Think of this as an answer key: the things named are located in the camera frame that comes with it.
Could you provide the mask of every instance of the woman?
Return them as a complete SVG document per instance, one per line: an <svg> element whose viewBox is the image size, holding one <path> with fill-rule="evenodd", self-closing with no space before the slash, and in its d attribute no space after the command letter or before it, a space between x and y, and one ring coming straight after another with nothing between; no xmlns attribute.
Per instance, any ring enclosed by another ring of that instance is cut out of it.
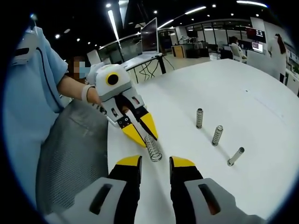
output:
<svg viewBox="0 0 299 224"><path fill-rule="evenodd" d="M289 62L289 57L280 34L275 34L274 39L269 42L268 52L271 55L277 73L276 79L284 83L286 63Z"/></svg>
<svg viewBox="0 0 299 224"><path fill-rule="evenodd" d="M241 55L241 58L242 58L242 59L247 59L247 57L243 54L243 51L242 51L242 49L241 49L240 46L239 46L238 38L235 37L235 36L232 36L232 37L231 37L231 42L232 42L232 46L233 46L234 48L236 48L236 49L239 50L240 55Z"/></svg>

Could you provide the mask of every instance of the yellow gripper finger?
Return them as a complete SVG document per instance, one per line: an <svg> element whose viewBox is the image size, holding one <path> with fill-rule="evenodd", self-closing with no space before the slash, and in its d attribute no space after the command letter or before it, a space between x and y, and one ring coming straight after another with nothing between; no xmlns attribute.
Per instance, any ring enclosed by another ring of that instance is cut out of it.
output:
<svg viewBox="0 0 299 224"><path fill-rule="evenodd" d="M136 130L133 124L130 124L122 129L122 131L132 140L137 142L142 147L145 146L145 142L143 141L142 137L140 136L139 132Z"/></svg>
<svg viewBox="0 0 299 224"><path fill-rule="evenodd" d="M157 130L155 127L154 120L150 113L143 115L141 118L141 126L149 133L152 134L155 140L158 139Z"/></svg>

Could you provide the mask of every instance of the face mask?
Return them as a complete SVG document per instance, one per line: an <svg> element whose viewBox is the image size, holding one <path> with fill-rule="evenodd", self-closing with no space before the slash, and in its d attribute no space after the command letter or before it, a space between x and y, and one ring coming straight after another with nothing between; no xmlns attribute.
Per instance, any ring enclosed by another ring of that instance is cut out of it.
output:
<svg viewBox="0 0 299 224"><path fill-rule="evenodd" d="M79 78L85 78L90 72L90 67L85 67L85 62L79 62Z"/></svg>

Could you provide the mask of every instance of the white coat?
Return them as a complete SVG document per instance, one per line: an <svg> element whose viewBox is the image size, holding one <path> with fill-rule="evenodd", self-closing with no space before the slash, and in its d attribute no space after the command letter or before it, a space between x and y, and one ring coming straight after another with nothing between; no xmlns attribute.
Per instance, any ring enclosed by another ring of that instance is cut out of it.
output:
<svg viewBox="0 0 299 224"><path fill-rule="evenodd" d="M278 37L275 36L275 38L268 43L268 51L271 52L271 61L276 72L275 78L279 80L280 74L285 76L286 63L289 62L289 56L286 52L284 54L280 53L277 39Z"/></svg>

